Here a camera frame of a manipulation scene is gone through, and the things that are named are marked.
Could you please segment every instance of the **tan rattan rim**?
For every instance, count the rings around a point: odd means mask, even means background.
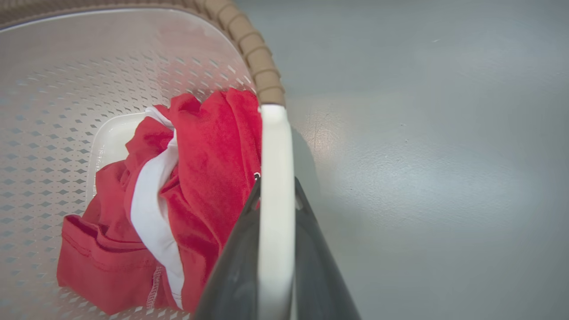
[[[129,8],[176,9],[204,18],[239,50],[255,83],[259,103],[285,105],[285,90],[271,51],[232,0],[0,0],[0,30],[58,15]]]

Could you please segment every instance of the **red fabric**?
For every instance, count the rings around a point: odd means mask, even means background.
[[[261,170],[261,118],[250,92],[216,92],[201,106],[190,94],[156,106],[176,127],[179,164],[159,196],[168,204],[184,270],[183,309],[193,312]],[[146,306],[156,259],[130,224],[136,178],[173,132],[145,118],[126,144],[129,156],[96,175],[97,195],[83,217],[66,216],[57,266],[60,286],[113,314]],[[176,307],[166,273],[155,307]]]

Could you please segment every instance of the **basket handle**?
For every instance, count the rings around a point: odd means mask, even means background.
[[[257,261],[259,320],[288,319],[295,265],[292,134],[283,106],[261,105],[261,215]]]
[[[265,41],[232,0],[15,0],[0,1],[0,30],[58,15],[95,10],[159,8],[204,18],[235,45],[253,78],[259,104],[285,105],[281,75]]]

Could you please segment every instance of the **black plastic piece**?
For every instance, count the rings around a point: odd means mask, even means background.
[[[360,319],[316,217],[296,179],[296,318]]]
[[[298,180],[296,319],[360,319]],[[257,258],[261,179],[237,220],[192,319],[257,320]]]

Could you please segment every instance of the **white plastic basket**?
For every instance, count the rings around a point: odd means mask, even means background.
[[[294,175],[283,89],[260,34],[230,0],[3,2],[0,47],[3,319],[189,318],[142,307],[109,317],[58,287],[55,278],[63,216],[82,214],[94,194],[96,169],[123,156],[120,147],[105,149],[105,141],[113,140],[108,133],[124,125],[120,120],[114,120],[118,126],[107,124],[93,146],[95,135],[109,119],[168,105],[183,92],[203,100],[218,89],[256,91],[263,109],[263,204],[274,206],[270,211],[278,218],[264,215],[262,229],[282,228],[291,211],[293,238]],[[135,118],[128,117],[131,129]],[[102,150],[119,153],[104,157]],[[284,251],[287,241],[279,240]],[[268,263],[290,260],[279,256]],[[271,283],[290,280],[293,260],[290,270],[269,276]]]

